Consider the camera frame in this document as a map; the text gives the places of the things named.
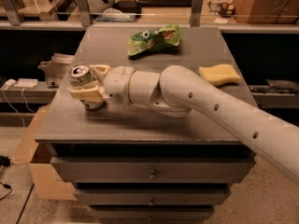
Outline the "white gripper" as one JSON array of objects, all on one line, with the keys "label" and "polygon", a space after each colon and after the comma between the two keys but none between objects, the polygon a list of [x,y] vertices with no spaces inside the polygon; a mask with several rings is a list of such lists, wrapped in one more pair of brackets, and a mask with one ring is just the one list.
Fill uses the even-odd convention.
[{"label": "white gripper", "polygon": [[80,101],[103,103],[105,101],[105,91],[107,98],[116,105],[129,105],[129,82],[135,69],[128,66],[118,66],[111,69],[106,64],[93,64],[91,69],[94,71],[98,80],[104,80],[104,89],[98,85],[88,89],[71,90],[70,94],[74,99]]}]

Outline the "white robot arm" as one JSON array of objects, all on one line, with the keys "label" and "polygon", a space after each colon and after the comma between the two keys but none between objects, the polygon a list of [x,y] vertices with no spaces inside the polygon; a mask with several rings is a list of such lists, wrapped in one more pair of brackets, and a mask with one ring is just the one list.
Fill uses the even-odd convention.
[{"label": "white robot arm", "polygon": [[195,110],[209,117],[294,182],[299,182],[299,128],[215,88],[190,69],[162,73],[77,64],[70,94],[85,105],[139,104],[171,117]]}]

